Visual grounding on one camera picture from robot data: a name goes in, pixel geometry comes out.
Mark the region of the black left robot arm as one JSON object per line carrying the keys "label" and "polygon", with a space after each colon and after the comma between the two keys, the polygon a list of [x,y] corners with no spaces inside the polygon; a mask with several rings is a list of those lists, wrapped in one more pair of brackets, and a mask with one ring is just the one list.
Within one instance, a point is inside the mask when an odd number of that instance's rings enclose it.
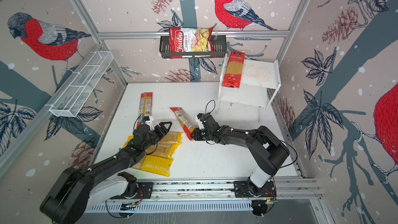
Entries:
{"label": "black left robot arm", "polygon": [[74,224],[86,211],[91,191],[109,179],[122,174],[125,179],[133,178],[123,170],[142,160],[146,149],[157,145],[170,131],[172,122],[161,122],[153,130],[142,124],[133,131],[133,138],[114,156],[91,167],[82,169],[67,168],[44,198],[39,210],[48,216],[54,224]]}

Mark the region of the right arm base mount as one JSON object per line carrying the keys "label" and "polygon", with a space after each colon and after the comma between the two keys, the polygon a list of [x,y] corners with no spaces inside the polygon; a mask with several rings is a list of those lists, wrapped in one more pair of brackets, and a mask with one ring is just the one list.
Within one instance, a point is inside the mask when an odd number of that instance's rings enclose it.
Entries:
{"label": "right arm base mount", "polygon": [[268,180],[262,187],[257,187],[249,179],[234,181],[233,189],[237,198],[276,198],[276,187],[272,180]]}

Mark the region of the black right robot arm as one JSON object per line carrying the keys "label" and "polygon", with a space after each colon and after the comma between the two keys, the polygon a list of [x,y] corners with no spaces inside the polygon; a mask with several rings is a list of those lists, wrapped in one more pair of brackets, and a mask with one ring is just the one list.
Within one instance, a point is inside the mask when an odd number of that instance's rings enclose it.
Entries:
{"label": "black right robot arm", "polygon": [[252,130],[235,129],[219,125],[210,113],[199,113],[195,120],[199,125],[191,134],[195,141],[213,141],[221,145],[244,147],[250,151],[257,163],[256,169],[248,177],[248,189],[252,192],[263,189],[290,156],[287,145],[263,125]]}

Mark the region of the red spaghetti bag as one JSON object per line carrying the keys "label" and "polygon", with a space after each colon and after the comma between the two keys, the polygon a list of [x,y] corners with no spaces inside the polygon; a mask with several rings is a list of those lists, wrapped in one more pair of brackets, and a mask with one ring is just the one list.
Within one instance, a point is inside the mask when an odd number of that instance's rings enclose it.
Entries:
{"label": "red spaghetti bag", "polygon": [[228,60],[222,86],[226,88],[239,88],[243,74],[245,53],[232,51]]}
{"label": "red spaghetti bag", "polygon": [[188,139],[190,141],[194,141],[192,134],[195,131],[195,127],[193,126],[192,121],[188,118],[188,115],[185,113],[183,108],[171,107],[170,110],[175,114]]}
{"label": "red spaghetti bag", "polygon": [[152,92],[144,92],[140,97],[140,105],[138,109],[137,126],[143,124],[144,118],[152,115]]}

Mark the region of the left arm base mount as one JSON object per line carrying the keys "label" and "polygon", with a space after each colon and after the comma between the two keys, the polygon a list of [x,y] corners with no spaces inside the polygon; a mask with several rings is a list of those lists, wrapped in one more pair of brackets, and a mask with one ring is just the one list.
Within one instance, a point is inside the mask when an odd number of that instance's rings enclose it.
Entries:
{"label": "left arm base mount", "polygon": [[112,200],[124,200],[124,199],[134,199],[136,201],[141,199],[150,199],[153,190],[152,182],[138,182],[133,186],[133,184],[128,184],[126,191],[119,196],[114,196]]}

